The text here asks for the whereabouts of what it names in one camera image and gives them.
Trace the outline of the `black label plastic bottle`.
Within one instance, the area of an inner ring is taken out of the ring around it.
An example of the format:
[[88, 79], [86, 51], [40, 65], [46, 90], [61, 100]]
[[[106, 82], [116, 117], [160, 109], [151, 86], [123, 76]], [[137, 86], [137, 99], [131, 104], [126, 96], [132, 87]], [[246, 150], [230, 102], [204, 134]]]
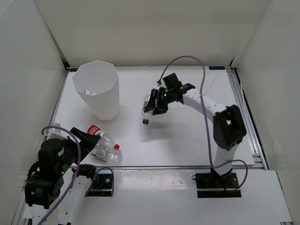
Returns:
[[149, 124], [149, 121], [150, 121], [150, 117], [153, 115], [153, 111], [144, 113], [144, 112], [143, 112], [143, 105], [142, 105], [142, 113], [141, 113], [141, 115], [142, 115], [142, 123], [143, 123], [144, 125], [148, 125], [148, 124]]

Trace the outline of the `clear unlabelled plastic bottle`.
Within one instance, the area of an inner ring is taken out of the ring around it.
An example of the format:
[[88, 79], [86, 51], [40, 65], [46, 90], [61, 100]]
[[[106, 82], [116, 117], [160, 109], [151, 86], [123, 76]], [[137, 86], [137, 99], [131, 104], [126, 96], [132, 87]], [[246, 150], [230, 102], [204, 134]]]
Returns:
[[86, 94], [86, 95], [89, 95], [89, 96], [94, 96], [95, 95], [95, 93], [92, 93], [89, 90], [84, 90], [83, 93]]

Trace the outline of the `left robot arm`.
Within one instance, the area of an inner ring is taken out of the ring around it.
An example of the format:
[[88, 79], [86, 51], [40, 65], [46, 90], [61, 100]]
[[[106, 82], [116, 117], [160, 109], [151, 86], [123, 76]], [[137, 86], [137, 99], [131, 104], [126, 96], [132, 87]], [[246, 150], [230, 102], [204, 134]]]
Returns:
[[73, 225], [83, 199], [98, 183], [96, 166], [81, 161], [94, 149], [100, 136], [77, 128], [50, 126], [41, 144], [38, 161], [28, 173], [25, 201], [34, 225]]

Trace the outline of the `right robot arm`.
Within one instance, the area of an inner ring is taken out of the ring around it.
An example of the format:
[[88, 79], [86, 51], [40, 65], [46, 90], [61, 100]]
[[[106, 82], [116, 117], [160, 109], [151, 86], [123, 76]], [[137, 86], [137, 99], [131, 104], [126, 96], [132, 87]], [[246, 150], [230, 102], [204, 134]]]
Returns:
[[215, 159], [210, 158], [210, 181], [215, 187], [222, 187], [232, 173], [232, 163], [238, 145], [247, 134], [237, 105], [225, 106], [203, 95], [190, 83], [182, 84], [175, 73], [163, 78], [164, 86], [152, 89], [146, 95], [142, 106], [142, 122], [149, 123], [150, 117], [167, 113], [168, 106], [180, 102], [204, 116], [204, 122], [213, 124], [213, 139], [217, 145]]

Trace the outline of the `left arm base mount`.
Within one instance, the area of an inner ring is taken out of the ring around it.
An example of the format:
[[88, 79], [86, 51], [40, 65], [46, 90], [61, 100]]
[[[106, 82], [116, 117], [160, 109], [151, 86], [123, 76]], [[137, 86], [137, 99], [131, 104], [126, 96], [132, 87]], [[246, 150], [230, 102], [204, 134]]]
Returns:
[[112, 197], [114, 194], [114, 172], [109, 167], [96, 171], [85, 197]]

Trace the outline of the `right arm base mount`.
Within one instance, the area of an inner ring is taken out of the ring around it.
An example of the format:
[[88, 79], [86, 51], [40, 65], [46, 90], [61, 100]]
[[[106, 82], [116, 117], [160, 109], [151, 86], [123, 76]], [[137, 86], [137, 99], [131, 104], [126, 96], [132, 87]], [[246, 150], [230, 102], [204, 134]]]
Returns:
[[230, 174], [225, 180], [218, 182], [211, 173], [196, 173], [192, 180], [196, 182], [197, 198], [241, 198], [236, 173]]

